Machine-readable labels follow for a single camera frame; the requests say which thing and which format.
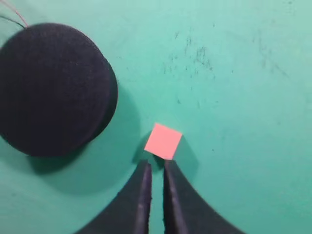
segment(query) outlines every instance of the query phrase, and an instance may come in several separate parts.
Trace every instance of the round black object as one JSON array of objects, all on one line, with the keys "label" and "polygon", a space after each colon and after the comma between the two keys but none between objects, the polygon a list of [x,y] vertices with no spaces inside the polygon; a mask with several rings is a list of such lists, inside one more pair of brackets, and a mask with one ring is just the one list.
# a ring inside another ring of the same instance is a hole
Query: round black object
[{"label": "round black object", "polygon": [[0,133],[31,156],[63,156],[110,122],[117,81],[82,32],[61,24],[28,27],[0,50]]}]

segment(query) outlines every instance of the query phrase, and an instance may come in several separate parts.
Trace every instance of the small foam cube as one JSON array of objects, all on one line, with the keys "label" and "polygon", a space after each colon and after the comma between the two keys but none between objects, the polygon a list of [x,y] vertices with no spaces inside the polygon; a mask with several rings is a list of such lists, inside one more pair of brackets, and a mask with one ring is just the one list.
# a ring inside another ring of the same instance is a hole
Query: small foam cube
[{"label": "small foam cube", "polygon": [[144,150],[166,160],[173,159],[182,133],[156,123]]}]

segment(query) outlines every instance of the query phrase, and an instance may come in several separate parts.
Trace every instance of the green surface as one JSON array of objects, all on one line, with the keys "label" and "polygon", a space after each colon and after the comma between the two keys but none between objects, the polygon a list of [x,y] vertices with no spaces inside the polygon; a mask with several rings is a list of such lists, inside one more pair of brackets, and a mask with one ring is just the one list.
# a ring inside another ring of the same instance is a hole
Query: green surface
[{"label": "green surface", "polygon": [[[0,140],[1,233],[72,234],[85,225],[146,156],[154,122],[184,133],[178,164],[233,224],[249,234],[312,233],[311,1],[11,2],[30,24],[88,35],[120,97],[107,129],[58,172]],[[0,20],[0,43],[18,29]],[[150,228],[163,231],[157,168]]]}]

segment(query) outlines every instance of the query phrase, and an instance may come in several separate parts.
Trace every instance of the pink cube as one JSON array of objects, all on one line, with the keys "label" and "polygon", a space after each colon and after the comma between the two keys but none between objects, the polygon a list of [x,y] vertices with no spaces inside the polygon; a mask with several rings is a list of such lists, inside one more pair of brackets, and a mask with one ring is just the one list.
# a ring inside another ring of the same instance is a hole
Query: pink cube
[{"label": "pink cube", "polygon": [[182,133],[156,123],[144,150],[166,160],[173,159]]}]

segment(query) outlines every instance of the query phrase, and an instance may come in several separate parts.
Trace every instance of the cable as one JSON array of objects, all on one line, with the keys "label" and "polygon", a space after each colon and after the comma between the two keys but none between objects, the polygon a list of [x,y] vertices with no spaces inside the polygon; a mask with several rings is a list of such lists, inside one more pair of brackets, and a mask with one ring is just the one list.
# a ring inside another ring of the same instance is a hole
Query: cable
[{"label": "cable", "polygon": [[7,17],[7,16],[2,16],[2,15],[0,15],[0,18],[2,18],[2,19],[5,19],[5,20],[8,20],[8,21],[11,21],[12,23],[16,23],[16,24],[18,24],[20,27],[22,27],[22,28],[26,28],[24,25],[22,25],[20,22],[17,22],[17,21],[15,21],[15,20],[13,20],[13,19],[10,19],[9,17]]},{"label": "cable", "polygon": [[3,3],[5,6],[7,6],[8,8],[10,8],[12,11],[14,11],[19,18],[23,21],[23,23],[26,25],[26,27],[28,27],[28,24],[26,22],[26,20],[24,19],[24,17],[17,11],[17,9],[15,9],[15,7],[11,6],[9,3],[7,3],[5,0],[0,0],[1,3]]}]

